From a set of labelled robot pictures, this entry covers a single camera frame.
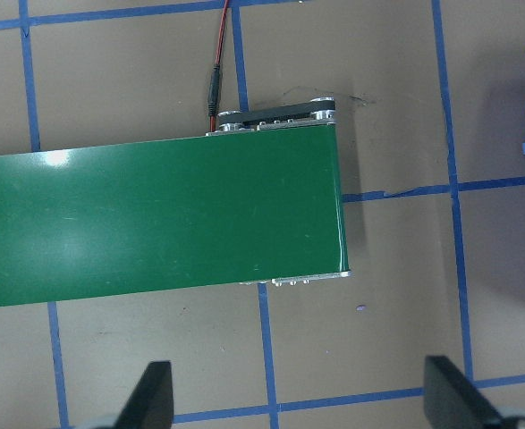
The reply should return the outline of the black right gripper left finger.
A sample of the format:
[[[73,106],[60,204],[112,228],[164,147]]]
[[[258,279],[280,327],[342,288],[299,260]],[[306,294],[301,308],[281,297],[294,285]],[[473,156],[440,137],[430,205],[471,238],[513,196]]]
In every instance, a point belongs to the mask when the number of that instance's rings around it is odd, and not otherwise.
[[[174,421],[174,388],[170,361],[148,364],[114,428],[166,428]]]

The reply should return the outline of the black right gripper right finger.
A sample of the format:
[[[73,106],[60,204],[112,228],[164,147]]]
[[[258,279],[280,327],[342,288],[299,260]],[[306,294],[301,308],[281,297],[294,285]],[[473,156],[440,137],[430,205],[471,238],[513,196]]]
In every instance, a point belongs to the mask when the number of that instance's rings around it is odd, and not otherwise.
[[[432,428],[499,428],[500,414],[446,356],[426,356],[423,409]]]

